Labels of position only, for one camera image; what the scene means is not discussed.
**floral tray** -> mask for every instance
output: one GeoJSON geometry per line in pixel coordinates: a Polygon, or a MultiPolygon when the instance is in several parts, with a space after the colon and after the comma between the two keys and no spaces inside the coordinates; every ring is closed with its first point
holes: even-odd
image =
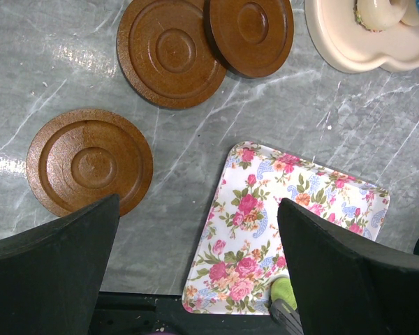
{"type": "Polygon", "coordinates": [[[252,142],[237,144],[183,291],[188,312],[269,313],[270,284],[288,276],[277,225],[282,198],[371,240],[390,201],[387,191],[354,177],[252,142]]]}

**floral pattern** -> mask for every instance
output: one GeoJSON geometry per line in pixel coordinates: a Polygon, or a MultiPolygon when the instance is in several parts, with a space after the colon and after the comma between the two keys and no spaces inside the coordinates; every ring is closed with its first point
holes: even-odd
{"type": "Polygon", "coordinates": [[[276,213],[290,198],[316,215],[375,240],[388,192],[259,144],[229,153],[183,292],[192,313],[268,313],[270,284],[287,276],[276,213]]]}

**brown wooden coaster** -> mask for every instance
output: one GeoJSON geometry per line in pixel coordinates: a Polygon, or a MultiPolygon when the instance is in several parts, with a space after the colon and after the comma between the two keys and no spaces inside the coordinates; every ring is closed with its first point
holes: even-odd
{"type": "Polygon", "coordinates": [[[214,58],[203,26],[204,0],[137,0],[118,28],[119,64],[147,100],[188,108],[219,88],[226,69],[214,58]]]}
{"type": "Polygon", "coordinates": [[[293,42],[289,0],[209,0],[208,38],[240,75],[265,77],[281,68],[293,42]]]}
{"type": "Polygon", "coordinates": [[[65,216],[118,193],[123,216],[145,196],[153,160],[142,133],[105,110],[73,110],[42,127],[28,150],[27,178],[36,198],[65,216]]]}

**beige tray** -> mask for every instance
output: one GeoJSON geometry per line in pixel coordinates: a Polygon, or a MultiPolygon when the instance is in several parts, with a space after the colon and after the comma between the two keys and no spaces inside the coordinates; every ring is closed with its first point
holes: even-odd
{"type": "Polygon", "coordinates": [[[337,70],[378,68],[399,72],[419,67],[419,26],[405,24],[373,33],[356,23],[355,0],[305,0],[307,26],[321,56],[337,70]]]}

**gray marble surface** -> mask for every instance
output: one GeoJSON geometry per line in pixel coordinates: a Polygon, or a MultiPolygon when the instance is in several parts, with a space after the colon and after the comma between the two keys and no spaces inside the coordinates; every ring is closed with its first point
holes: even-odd
{"type": "Polygon", "coordinates": [[[121,219],[103,290],[181,293],[228,150],[243,140],[388,188],[378,242],[411,252],[419,237],[419,68],[347,75],[327,65],[292,1],[295,40],[261,80],[228,75],[208,101],[164,110],[119,69],[115,39],[129,0],[0,0],[0,239],[54,218],[31,192],[25,158],[51,118],[98,107],[132,121],[154,153],[151,188],[121,219]]]}

